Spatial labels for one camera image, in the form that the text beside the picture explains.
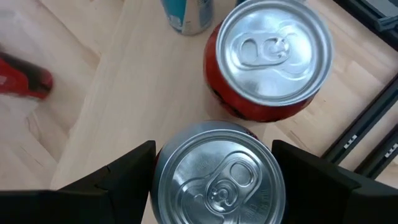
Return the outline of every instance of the black plastic part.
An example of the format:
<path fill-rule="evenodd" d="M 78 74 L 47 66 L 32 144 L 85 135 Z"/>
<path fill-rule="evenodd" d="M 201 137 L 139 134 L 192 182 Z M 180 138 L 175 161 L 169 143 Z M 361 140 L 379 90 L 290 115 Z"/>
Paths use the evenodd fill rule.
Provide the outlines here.
<path fill-rule="evenodd" d="M 272 154 L 286 187 L 283 223 L 396 223 L 398 190 L 281 140 L 272 143 Z"/>
<path fill-rule="evenodd" d="M 373 149 L 354 172 L 370 179 L 376 179 L 398 154 L 398 149 L 394 148 L 396 144 L 398 144 L 398 124 Z"/>
<path fill-rule="evenodd" d="M 58 191 L 0 192 L 0 223 L 140 223 L 155 151 L 147 141 Z"/>
<path fill-rule="evenodd" d="M 385 16 L 363 3 L 361 0 L 334 0 L 348 13 L 364 24 L 370 31 L 384 40 L 395 50 L 398 50 L 398 28 L 388 29 L 382 32 L 377 29 L 377 22 Z"/>
<path fill-rule="evenodd" d="M 322 159 L 339 164 L 397 100 L 398 74 L 329 147 Z"/>

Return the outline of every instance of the blue and silver can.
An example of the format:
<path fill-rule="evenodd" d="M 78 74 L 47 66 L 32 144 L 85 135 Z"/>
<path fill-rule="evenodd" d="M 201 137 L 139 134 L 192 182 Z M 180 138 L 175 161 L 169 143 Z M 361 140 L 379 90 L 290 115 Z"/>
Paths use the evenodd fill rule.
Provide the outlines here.
<path fill-rule="evenodd" d="M 183 35 L 204 31 L 213 20 L 213 0 L 161 0 L 170 25 Z"/>

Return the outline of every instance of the silver can lid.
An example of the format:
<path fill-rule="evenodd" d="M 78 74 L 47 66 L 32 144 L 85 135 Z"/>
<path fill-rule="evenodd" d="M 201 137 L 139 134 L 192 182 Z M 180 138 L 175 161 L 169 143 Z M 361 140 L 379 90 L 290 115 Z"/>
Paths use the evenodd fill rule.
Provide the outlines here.
<path fill-rule="evenodd" d="M 314 95 L 333 60 L 331 35 L 295 0 L 250 0 L 224 20 L 216 58 L 228 84 L 266 106 L 298 103 Z"/>
<path fill-rule="evenodd" d="M 280 223 L 285 186 L 261 142 L 218 129 L 192 137 L 173 153 L 157 197 L 164 223 Z"/>

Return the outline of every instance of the red soda can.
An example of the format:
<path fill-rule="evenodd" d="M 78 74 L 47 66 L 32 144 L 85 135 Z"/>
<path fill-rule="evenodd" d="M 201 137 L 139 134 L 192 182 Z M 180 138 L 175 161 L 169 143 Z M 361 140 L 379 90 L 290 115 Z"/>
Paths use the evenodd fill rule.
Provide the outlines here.
<path fill-rule="evenodd" d="M 30 62 L 0 52 L 0 93 L 44 99 L 52 89 L 51 73 Z"/>
<path fill-rule="evenodd" d="M 205 47 L 205 80 L 233 116 L 272 122 L 312 101 L 333 60 L 331 35 L 306 5 L 246 1 L 215 28 Z"/>

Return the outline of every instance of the wooden surface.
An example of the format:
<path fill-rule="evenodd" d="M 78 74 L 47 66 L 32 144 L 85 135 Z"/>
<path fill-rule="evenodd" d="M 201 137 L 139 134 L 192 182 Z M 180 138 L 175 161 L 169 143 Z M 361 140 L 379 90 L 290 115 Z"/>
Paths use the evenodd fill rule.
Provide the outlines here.
<path fill-rule="evenodd" d="M 268 146 L 273 139 L 282 139 L 322 155 L 398 72 L 398 53 L 333 1 L 308 4 L 333 35 L 333 70 L 307 109 L 284 121 L 259 124 L 228 116 L 203 81 L 206 40 L 233 8 L 233 1 L 215 1 L 212 28 L 193 37 L 170 28 L 159 0 L 2 1 L 0 7 L 16 12 L 22 30 L 37 46 L 42 58 L 35 62 L 55 75 L 54 92 L 47 101 L 30 105 L 3 100 L 8 110 L 20 111 L 15 120 L 25 122 L 21 135 L 29 128 L 35 136 L 17 140 L 39 142 L 57 162 L 53 174 L 36 169 L 53 176 L 51 186 L 39 176 L 35 181 L 43 184 L 34 187 L 63 187 L 147 139 L 156 140 L 159 150 L 176 132 L 205 119 L 243 124 Z M 26 57 L 34 59 L 32 54 Z M 397 122 L 394 105 L 341 166 L 353 170 Z M 2 148 L 6 138 L 0 138 Z M 396 159 L 378 180 L 398 187 L 397 164 Z M 143 223 L 153 222 L 147 209 Z"/>

